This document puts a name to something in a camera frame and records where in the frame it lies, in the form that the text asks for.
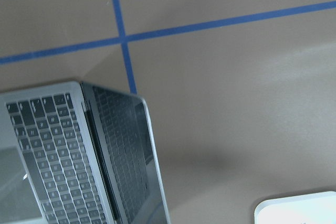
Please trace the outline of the silver laptop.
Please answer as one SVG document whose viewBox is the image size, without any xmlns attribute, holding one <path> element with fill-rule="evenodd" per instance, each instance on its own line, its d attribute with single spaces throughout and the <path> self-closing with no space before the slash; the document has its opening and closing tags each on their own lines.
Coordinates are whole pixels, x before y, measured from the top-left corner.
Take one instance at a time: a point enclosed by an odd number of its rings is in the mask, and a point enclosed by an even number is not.
<svg viewBox="0 0 336 224">
<path fill-rule="evenodd" d="M 1 94 L 1 223 L 170 223 L 145 100 L 87 82 Z"/>
</svg>

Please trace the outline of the white desk lamp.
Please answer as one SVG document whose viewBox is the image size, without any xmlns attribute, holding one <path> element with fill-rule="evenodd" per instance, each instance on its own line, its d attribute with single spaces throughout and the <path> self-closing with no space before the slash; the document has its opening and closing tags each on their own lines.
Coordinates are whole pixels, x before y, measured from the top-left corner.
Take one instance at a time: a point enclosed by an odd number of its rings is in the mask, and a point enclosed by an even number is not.
<svg viewBox="0 0 336 224">
<path fill-rule="evenodd" d="M 335 223 L 335 192 L 264 200 L 255 208 L 254 223 Z"/>
</svg>

